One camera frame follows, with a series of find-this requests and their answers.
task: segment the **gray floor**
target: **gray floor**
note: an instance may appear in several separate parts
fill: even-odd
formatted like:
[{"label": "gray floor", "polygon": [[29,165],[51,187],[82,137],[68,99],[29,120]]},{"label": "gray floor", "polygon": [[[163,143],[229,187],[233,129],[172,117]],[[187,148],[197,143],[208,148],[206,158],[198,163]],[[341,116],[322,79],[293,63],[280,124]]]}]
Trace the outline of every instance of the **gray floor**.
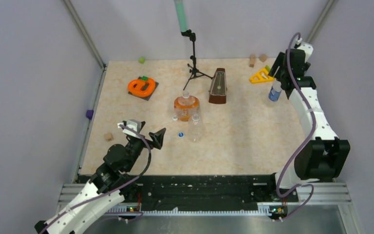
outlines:
[{"label": "gray floor", "polygon": [[267,217],[145,216],[125,224],[106,220],[94,223],[85,234],[345,234],[337,206],[304,207],[283,223]]}]

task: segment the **green tube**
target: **green tube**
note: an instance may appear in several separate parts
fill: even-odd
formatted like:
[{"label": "green tube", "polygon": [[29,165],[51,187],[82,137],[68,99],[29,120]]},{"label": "green tube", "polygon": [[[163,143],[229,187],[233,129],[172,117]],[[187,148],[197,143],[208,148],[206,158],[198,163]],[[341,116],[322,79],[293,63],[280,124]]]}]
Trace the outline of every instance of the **green tube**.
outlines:
[{"label": "green tube", "polygon": [[188,30],[183,0],[174,0],[174,3],[175,10],[177,11],[178,24],[180,25],[180,31],[183,33]]}]

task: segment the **black tripod stand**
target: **black tripod stand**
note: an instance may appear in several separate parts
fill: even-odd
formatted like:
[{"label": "black tripod stand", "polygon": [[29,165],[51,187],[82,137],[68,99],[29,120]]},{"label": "black tripod stand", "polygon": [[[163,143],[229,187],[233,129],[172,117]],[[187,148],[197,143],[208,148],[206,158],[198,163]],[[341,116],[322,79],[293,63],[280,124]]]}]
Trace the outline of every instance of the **black tripod stand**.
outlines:
[{"label": "black tripod stand", "polygon": [[185,32],[182,32],[181,35],[183,35],[184,37],[188,37],[190,38],[190,41],[193,42],[193,55],[190,56],[190,59],[193,60],[193,66],[191,66],[190,64],[187,64],[187,66],[190,68],[190,73],[191,73],[191,76],[190,78],[188,78],[187,80],[187,83],[186,85],[184,86],[183,90],[186,89],[188,83],[190,82],[190,80],[192,79],[195,79],[195,78],[198,78],[198,77],[208,77],[210,79],[213,79],[213,77],[207,75],[207,74],[204,74],[202,72],[199,71],[199,69],[197,69],[196,67],[196,64],[197,64],[197,59],[196,59],[196,47],[195,47],[195,41],[196,41],[196,34],[191,32],[190,29],[188,29],[187,31]]}]

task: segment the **beige table surface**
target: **beige table surface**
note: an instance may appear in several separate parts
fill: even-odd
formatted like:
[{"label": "beige table surface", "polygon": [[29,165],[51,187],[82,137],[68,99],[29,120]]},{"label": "beige table surface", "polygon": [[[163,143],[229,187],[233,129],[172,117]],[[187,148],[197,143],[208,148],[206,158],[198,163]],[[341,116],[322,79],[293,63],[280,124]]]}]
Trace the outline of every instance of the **beige table surface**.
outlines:
[{"label": "beige table surface", "polygon": [[[299,118],[285,93],[279,101],[268,99],[271,83],[251,84],[249,77],[272,65],[257,60],[254,68],[248,58],[199,59],[200,71],[213,76],[216,68],[226,70],[227,103],[208,103],[210,78],[190,81],[186,90],[200,100],[205,124],[204,137],[191,142],[187,122],[174,121],[174,99],[182,94],[189,77],[190,60],[112,61],[95,113],[87,146],[82,175],[93,174],[108,148],[125,145],[125,135],[117,123],[127,119],[145,121],[142,134],[167,128],[161,150],[152,150],[147,175],[243,175],[270,174],[282,169],[290,155],[304,139]],[[127,94],[128,83],[139,76],[148,76],[159,83],[149,101]],[[104,134],[111,132],[114,140],[107,142]],[[178,133],[186,136],[179,138]],[[145,149],[130,174],[138,174],[147,162]]]}]

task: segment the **purple block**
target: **purple block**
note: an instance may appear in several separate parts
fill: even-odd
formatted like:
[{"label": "purple block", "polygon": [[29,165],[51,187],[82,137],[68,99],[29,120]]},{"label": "purple block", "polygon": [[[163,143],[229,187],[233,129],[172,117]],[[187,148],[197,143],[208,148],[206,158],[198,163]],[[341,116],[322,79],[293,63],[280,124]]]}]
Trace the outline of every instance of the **purple block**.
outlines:
[{"label": "purple block", "polygon": [[85,113],[85,116],[91,120],[93,119],[93,116],[94,116],[94,110],[87,110],[87,112]]}]

